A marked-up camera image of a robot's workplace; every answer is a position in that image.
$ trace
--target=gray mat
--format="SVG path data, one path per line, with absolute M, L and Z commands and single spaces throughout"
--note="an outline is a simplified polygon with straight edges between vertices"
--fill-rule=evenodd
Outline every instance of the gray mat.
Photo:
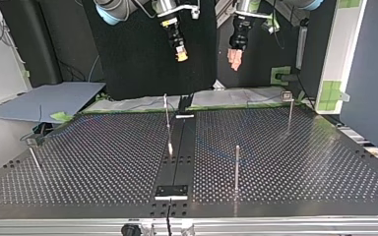
M 56 112 L 74 115 L 102 88 L 104 83 L 63 83 L 35 88 L 0 106 L 0 118 L 63 123 L 50 117 Z

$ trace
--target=green tape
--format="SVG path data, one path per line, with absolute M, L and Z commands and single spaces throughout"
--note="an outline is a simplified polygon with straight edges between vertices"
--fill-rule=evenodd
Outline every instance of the green tape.
M 322 84 L 322 91 L 318 103 L 318 110 L 332 111 L 336 109 L 337 102 L 341 99 L 339 81 L 325 81 Z
M 56 121 L 68 122 L 73 119 L 73 116 L 66 114 L 64 111 L 56 112 L 50 115 Z
M 270 84 L 272 86 L 288 86 L 289 82 L 283 82 L 281 80 L 276 79 L 277 74 L 290 75 L 290 67 L 285 66 L 285 67 L 272 68 L 272 73 L 271 73 L 271 78 L 270 78 Z
M 355 8 L 360 6 L 360 0 L 340 0 L 339 8 Z
M 257 11 L 259 11 L 261 1 L 262 0 L 252 0 L 250 2 L 250 5 L 248 6 L 248 10 L 253 13 L 256 13 Z

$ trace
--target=metal clamp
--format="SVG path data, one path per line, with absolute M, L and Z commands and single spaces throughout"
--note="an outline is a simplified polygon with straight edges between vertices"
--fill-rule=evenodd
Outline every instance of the metal clamp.
M 240 11 L 235 11 L 234 13 L 243 17 L 253 17 L 253 18 L 261 18 L 261 19 L 272 18 L 272 15 L 266 15 L 266 14 L 261 14 L 261 13 L 247 13 L 247 12 L 240 12 Z
M 161 17 L 167 16 L 169 14 L 172 14 L 172 13 L 175 13 L 175 12 L 179 12 L 179 11 L 184 10 L 184 9 L 191 10 L 192 19 L 193 20 L 198 20 L 199 16 L 201 15 L 201 0 L 198 0 L 198 6 L 188 5 L 188 4 L 180 5 L 180 6 L 176 7 L 176 8 L 174 8 L 174 9 L 171 9 L 169 11 L 166 11 L 166 12 L 163 12 L 161 14 L 158 14 L 157 16 L 159 18 L 161 18 Z

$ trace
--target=vertical metal post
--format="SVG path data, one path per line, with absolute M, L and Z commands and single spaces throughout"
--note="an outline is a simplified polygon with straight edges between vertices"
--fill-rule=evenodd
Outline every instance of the vertical metal post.
M 292 120 L 293 103 L 294 103 L 294 99 L 292 99 L 292 100 L 290 101 L 289 126 L 290 126 L 290 121 Z
M 240 146 L 235 147 L 235 194 L 238 194 L 238 175 L 239 175 Z
M 168 153 L 170 156 L 173 155 L 173 145 L 171 144 L 171 132 L 170 132 L 170 119 L 168 117 L 168 101 L 167 101 L 167 94 L 164 95 L 164 109 L 165 109 L 165 119 L 166 119 L 166 127 L 168 133 Z
M 39 165 L 38 159 L 36 158 L 35 151 L 32 147 L 29 147 L 30 153 L 32 155 L 33 162 L 35 162 L 35 165 L 38 169 L 41 169 L 41 166 Z

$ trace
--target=metal bracket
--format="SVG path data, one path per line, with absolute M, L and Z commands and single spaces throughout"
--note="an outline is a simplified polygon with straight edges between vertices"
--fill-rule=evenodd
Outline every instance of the metal bracket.
M 201 2 L 200 1 L 201 0 L 198 0 L 198 6 L 188 5 L 188 4 L 180 5 L 180 6 L 176 7 L 176 8 L 174 8 L 174 9 L 171 9 L 169 11 L 166 11 L 166 12 L 163 12 L 161 14 L 158 14 L 157 16 L 159 18 L 161 18 L 161 17 L 167 16 L 169 14 L 172 14 L 172 13 L 179 12 L 181 10 L 187 9 L 187 10 L 191 10 L 192 19 L 193 20 L 198 20 L 199 16 L 201 15 Z
M 188 186 L 158 186 L 155 199 L 156 201 L 186 201 L 188 200 Z
M 345 102 L 349 102 L 349 95 L 347 93 L 341 91 L 340 100 L 345 101 Z
M 261 19 L 272 18 L 272 15 L 266 15 L 266 14 L 261 14 L 261 13 L 246 13 L 246 12 L 235 11 L 235 14 L 243 16 L 243 17 L 254 17 L 254 18 L 261 18 Z

